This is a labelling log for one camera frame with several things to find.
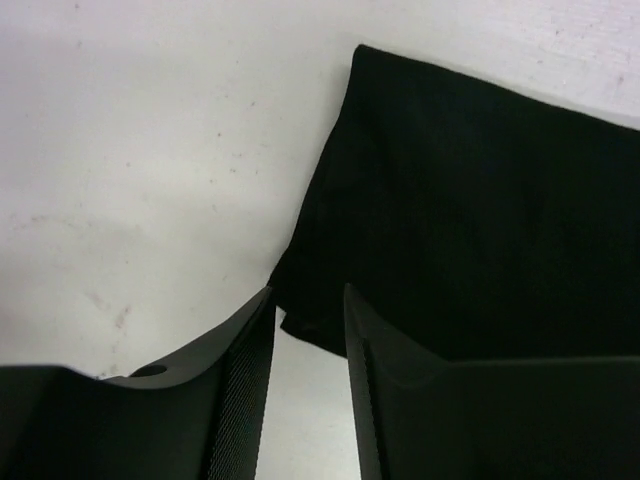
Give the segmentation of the black tank top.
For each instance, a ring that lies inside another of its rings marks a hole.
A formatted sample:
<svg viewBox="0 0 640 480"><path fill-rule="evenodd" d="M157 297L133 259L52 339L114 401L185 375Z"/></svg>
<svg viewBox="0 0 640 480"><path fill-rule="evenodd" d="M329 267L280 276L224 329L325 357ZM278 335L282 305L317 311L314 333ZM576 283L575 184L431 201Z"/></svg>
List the black tank top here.
<svg viewBox="0 0 640 480"><path fill-rule="evenodd" d="M639 351L639 134L368 46L271 278L344 355L343 295L446 359Z"/></svg>

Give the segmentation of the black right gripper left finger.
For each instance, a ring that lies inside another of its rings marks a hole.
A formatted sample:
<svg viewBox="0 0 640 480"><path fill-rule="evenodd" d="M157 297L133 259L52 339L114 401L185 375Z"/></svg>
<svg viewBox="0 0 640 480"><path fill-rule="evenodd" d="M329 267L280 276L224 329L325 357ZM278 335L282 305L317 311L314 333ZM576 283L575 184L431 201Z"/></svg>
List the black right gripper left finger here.
<svg viewBox="0 0 640 480"><path fill-rule="evenodd" d="M128 376L3 367L2 477L253 478L274 327L264 288L220 325Z"/></svg>

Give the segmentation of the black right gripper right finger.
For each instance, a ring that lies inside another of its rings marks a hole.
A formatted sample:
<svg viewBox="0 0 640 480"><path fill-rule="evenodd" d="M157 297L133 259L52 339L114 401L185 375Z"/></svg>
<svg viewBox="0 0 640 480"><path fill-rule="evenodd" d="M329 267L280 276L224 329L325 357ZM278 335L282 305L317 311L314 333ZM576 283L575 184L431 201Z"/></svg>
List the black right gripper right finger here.
<svg viewBox="0 0 640 480"><path fill-rule="evenodd" d="M345 343L365 479L635 479L635 357L444 360L352 287Z"/></svg>

